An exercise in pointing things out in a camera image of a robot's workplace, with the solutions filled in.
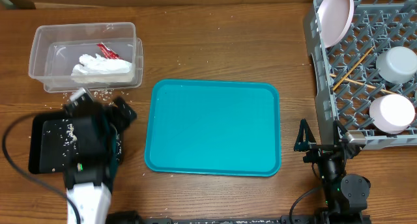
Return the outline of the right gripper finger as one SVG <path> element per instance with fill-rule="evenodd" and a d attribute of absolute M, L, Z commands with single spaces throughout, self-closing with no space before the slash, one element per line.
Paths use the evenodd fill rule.
<path fill-rule="evenodd" d="M 300 121 L 300 127 L 295 141 L 294 151 L 307 152 L 313 149 L 316 145 L 317 142 L 313 136 L 307 120 L 302 119 Z"/>
<path fill-rule="evenodd" d="M 339 145 L 341 143 L 347 143 L 348 140 L 345 138 L 345 134 L 348 130 L 340 123 L 339 120 L 333 121 L 333 143 Z"/>

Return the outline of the small pink bowl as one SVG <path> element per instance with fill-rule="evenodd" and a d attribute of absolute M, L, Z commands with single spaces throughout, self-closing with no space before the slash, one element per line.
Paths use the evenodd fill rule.
<path fill-rule="evenodd" d="M 389 134 L 398 134 L 410 126 L 416 112 L 408 98 L 400 94 L 389 94 L 371 103 L 369 116 L 379 130 Z"/>

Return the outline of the white napkin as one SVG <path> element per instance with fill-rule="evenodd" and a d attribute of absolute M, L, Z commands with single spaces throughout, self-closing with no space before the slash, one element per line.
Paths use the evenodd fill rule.
<path fill-rule="evenodd" d="M 74 81 L 78 83 L 128 83 L 134 78 L 134 69 L 132 63 L 122 59 L 107 59 L 97 53 L 95 57 L 83 54 L 71 76 L 77 76 Z"/>

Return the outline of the wooden chopstick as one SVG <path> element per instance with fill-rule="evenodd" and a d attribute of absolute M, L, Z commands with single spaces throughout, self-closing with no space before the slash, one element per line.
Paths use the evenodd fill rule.
<path fill-rule="evenodd" d="M 330 76 L 331 77 L 337 77 L 337 75 L 335 75 L 335 74 L 330 74 Z M 355 81 L 355 80 L 352 80 L 352 79 L 349 79 L 349 78 L 345 78 L 343 81 L 346 81 L 346 82 L 349 82 L 349 83 L 354 83 L 354 84 L 357 84 L 357 85 L 366 86 L 367 88 L 374 89 L 374 90 L 376 89 L 376 87 L 374 87 L 372 85 L 368 85 L 366 83 L 361 83 L 359 81 Z M 388 91 L 388 90 L 385 90 L 385 89 L 381 89 L 379 91 L 381 91 L 383 93 L 386 93 L 386 94 L 397 94 L 395 92 L 391 92 L 391 91 Z"/>
<path fill-rule="evenodd" d="M 335 91 L 343 81 L 354 71 L 354 69 L 361 64 L 361 62 L 375 49 L 375 46 L 370 47 L 364 55 L 353 65 L 353 67 L 333 86 L 332 90 Z"/>

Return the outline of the red snack wrapper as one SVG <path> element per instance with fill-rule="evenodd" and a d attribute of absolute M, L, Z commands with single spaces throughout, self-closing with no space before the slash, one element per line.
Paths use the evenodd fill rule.
<path fill-rule="evenodd" d="M 97 44 L 97 46 L 100 48 L 101 52 L 103 53 L 104 57 L 107 59 L 121 59 L 121 57 L 115 53 L 112 49 L 107 47 L 103 43 Z"/>

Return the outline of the grey-white bowl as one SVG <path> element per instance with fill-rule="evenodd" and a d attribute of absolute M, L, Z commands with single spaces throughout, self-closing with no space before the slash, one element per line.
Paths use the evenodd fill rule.
<path fill-rule="evenodd" d="M 416 54 L 401 46 L 391 48 L 377 57 L 376 68 L 384 80 L 394 84 L 406 83 L 416 73 Z"/>

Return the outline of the large white plate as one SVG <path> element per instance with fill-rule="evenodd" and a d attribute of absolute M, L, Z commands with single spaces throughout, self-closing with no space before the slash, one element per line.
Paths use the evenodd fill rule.
<path fill-rule="evenodd" d="M 353 0 L 323 0 L 317 11 L 325 48 L 339 43 L 352 22 Z"/>

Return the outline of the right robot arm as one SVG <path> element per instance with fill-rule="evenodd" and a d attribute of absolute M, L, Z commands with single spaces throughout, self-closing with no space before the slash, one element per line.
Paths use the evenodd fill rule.
<path fill-rule="evenodd" d="M 326 207 L 317 209 L 306 223 L 371 223 L 370 217 L 362 215 L 367 208 L 371 182 L 364 176 L 346 172 L 347 160 L 362 151 L 366 138 L 360 132 L 348 131 L 338 120 L 333 122 L 333 133 L 332 144 L 318 144 L 307 120 L 300 121 L 294 150 L 306 154 L 303 162 L 311 164 L 321 185 L 305 192 L 293 203 L 289 211 L 290 223 L 296 223 L 293 216 L 296 205 L 321 190 Z"/>

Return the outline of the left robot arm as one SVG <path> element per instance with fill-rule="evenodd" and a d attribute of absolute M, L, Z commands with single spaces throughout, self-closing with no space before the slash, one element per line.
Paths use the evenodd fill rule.
<path fill-rule="evenodd" d="M 73 151 L 63 172 L 68 223 L 105 223 L 113 183 L 122 162 L 122 135 L 136 112 L 120 96 L 111 105 L 80 88 L 65 105 L 68 144 Z"/>

